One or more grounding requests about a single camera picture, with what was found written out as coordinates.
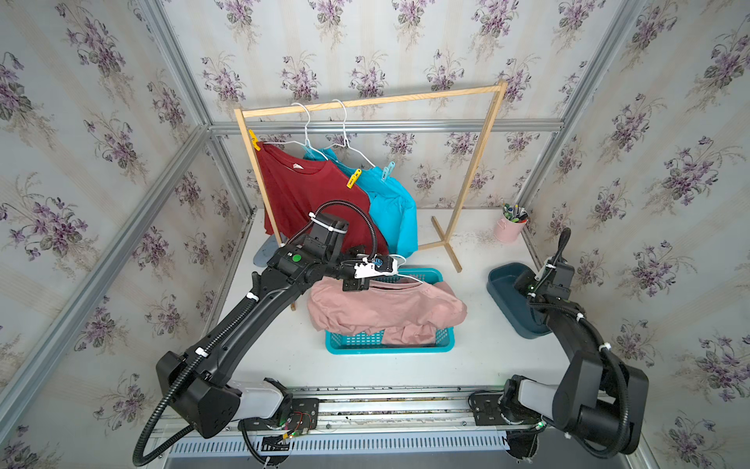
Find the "pink t-shirt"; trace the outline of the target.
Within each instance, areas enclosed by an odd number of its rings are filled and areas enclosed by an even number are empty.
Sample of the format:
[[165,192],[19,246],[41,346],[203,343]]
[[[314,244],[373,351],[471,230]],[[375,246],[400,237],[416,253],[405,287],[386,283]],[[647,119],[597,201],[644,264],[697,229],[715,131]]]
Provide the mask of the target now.
[[444,281],[371,281],[367,290],[344,292],[342,282],[329,277],[312,287],[308,311],[317,330],[343,336],[382,333],[387,346],[432,345],[438,331],[458,326],[468,315]]

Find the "white wire hanger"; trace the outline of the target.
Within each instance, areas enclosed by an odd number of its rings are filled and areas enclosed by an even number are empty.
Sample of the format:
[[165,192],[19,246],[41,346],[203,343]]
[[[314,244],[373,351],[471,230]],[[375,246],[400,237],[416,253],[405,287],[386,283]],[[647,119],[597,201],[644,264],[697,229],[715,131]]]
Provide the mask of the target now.
[[407,281],[408,283],[429,283],[429,285],[435,285],[443,281],[443,275],[435,268],[431,267],[412,267],[407,263],[407,259],[399,256],[392,255],[394,260],[394,267],[396,273],[389,276],[375,277],[375,281],[382,281],[383,283],[399,283],[400,281]]

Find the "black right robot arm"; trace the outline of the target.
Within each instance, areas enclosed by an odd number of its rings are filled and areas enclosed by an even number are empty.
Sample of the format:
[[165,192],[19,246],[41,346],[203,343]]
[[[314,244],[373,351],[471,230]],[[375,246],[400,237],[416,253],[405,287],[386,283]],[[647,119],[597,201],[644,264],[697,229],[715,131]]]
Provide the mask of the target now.
[[648,377],[621,360],[570,299],[574,269],[564,250],[571,230],[539,272],[519,263],[494,269],[487,291],[513,329],[525,339],[553,334],[568,358],[558,384],[515,374],[500,391],[472,393],[468,405],[478,426],[511,425],[508,449],[532,457],[537,437],[548,428],[569,435],[589,455],[609,459],[638,449],[648,400]]

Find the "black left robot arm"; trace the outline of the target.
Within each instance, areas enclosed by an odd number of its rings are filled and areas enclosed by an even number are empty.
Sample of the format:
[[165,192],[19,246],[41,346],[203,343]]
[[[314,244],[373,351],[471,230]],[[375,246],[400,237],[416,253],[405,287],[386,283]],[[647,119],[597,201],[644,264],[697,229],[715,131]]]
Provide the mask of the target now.
[[[369,254],[345,255],[350,223],[330,213],[332,207],[344,207],[364,222]],[[138,437],[133,464],[152,463],[193,432],[210,439],[224,430],[242,401],[230,379],[257,339],[283,310],[325,277],[363,286],[365,282],[355,277],[355,267],[377,253],[375,224],[365,211],[344,200],[320,205],[308,223],[275,250],[266,269],[253,274],[251,288],[224,320],[185,352],[167,352],[157,362],[161,398]]]

